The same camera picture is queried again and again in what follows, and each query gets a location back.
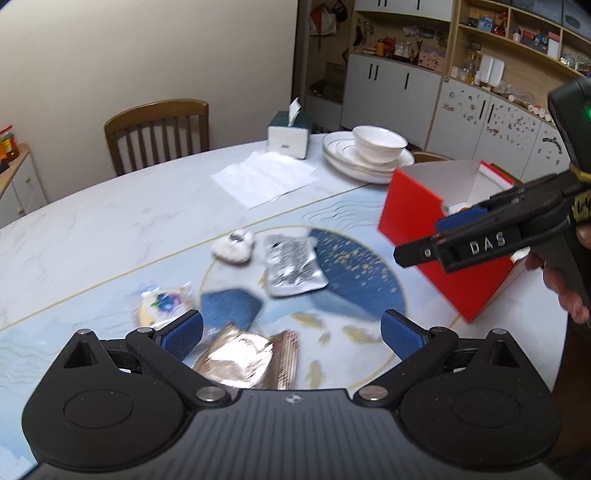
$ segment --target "paper sheet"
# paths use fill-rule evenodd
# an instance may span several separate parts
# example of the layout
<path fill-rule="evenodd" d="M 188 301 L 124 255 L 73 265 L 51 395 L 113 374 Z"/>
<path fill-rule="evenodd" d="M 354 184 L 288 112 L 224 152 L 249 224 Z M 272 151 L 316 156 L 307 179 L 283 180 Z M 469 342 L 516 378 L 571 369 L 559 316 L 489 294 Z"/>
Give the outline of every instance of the paper sheet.
<path fill-rule="evenodd" d="M 254 152 L 242 163 L 228 165 L 212 179 L 247 209 L 318 180 L 316 170 L 301 160 L 275 152 Z"/>

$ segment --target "blue gripper pad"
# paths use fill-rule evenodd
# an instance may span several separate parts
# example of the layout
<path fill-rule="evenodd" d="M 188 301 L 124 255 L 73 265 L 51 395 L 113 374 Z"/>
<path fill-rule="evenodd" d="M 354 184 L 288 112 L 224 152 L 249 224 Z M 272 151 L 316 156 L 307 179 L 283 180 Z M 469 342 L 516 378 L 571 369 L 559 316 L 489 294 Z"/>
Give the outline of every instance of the blue gripper pad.
<path fill-rule="evenodd" d="M 437 233 L 441 233 L 451 230 L 453 228 L 465 225 L 466 223 L 473 222 L 487 213 L 488 210 L 482 207 L 472 207 L 468 208 L 468 210 L 462 210 L 461 212 L 454 213 L 449 217 L 440 218 L 437 222 L 435 222 L 435 231 Z"/>
<path fill-rule="evenodd" d="M 396 310 L 386 310 L 382 315 L 382 339 L 404 361 L 419 351 L 431 339 L 431 334 L 407 319 Z"/>
<path fill-rule="evenodd" d="M 189 310 L 175 321 L 156 331 L 154 341 L 182 362 L 202 337 L 203 317 L 197 310 Z"/>

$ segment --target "white fluffy object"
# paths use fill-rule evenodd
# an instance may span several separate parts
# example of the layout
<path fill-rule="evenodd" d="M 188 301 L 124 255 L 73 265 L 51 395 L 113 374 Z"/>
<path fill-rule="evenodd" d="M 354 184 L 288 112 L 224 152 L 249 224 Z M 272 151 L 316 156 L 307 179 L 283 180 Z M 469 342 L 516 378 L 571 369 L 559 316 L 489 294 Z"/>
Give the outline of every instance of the white fluffy object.
<path fill-rule="evenodd" d="M 240 264 L 250 260 L 254 243 L 254 233 L 236 230 L 216 240 L 212 245 L 212 252 L 228 263 Z"/>

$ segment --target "white bowl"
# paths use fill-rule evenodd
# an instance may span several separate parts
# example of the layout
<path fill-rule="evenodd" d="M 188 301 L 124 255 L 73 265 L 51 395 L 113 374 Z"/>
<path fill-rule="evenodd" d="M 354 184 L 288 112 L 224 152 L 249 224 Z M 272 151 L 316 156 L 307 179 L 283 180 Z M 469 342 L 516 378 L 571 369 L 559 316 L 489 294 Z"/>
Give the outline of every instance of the white bowl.
<path fill-rule="evenodd" d="M 408 145 L 404 137 L 385 128 L 369 125 L 355 127 L 353 136 L 359 154 L 375 165 L 392 163 Z"/>

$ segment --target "sauce jar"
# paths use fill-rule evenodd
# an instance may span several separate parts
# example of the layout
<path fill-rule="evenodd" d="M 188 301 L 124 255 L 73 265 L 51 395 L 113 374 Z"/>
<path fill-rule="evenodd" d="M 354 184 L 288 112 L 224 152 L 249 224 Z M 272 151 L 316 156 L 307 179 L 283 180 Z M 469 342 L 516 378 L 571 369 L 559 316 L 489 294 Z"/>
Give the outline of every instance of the sauce jar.
<path fill-rule="evenodd" d="M 14 138 L 12 125 L 8 125 L 0 130 L 0 143 L 2 144 L 8 161 L 12 161 L 20 155 L 17 141 Z"/>

